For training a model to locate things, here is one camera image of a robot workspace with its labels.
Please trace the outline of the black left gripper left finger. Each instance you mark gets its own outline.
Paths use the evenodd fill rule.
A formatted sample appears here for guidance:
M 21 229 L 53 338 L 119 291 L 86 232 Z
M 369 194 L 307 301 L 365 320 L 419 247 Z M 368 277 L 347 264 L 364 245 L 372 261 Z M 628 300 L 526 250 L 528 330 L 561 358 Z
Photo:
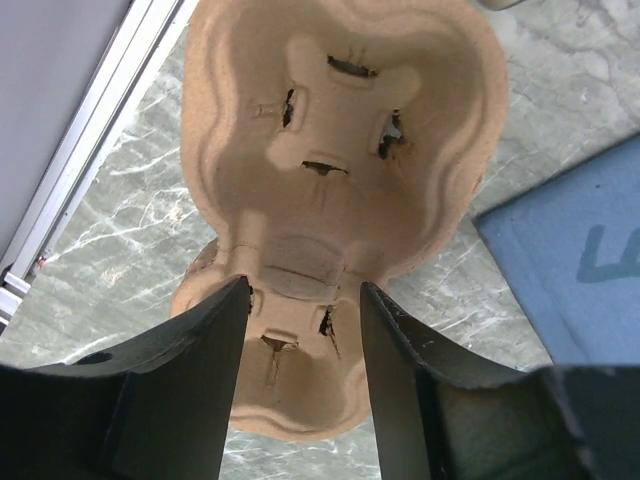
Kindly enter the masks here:
M 215 479 L 250 313 L 239 276 L 72 364 L 1 369 L 5 479 Z

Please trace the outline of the brown cardboard cup carrier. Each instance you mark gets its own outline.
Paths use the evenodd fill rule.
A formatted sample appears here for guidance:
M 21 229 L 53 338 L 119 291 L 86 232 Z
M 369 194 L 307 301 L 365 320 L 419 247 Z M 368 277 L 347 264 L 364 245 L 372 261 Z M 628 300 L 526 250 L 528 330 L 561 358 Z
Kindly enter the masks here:
M 335 437 L 370 411 L 360 287 L 453 236 L 509 104 L 503 50 L 467 1 L 202 1 L 180 157 L 215 238 L 170 307 L 251 289 L 230 423 Z

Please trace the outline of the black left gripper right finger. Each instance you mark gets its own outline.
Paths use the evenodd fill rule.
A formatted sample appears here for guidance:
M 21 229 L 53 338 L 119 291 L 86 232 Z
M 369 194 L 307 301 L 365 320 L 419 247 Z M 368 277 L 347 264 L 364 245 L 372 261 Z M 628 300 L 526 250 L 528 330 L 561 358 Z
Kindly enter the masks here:
M 385 479 L 635 479 L 639 371 L 486 359 L 360 290 L 362 344 Z

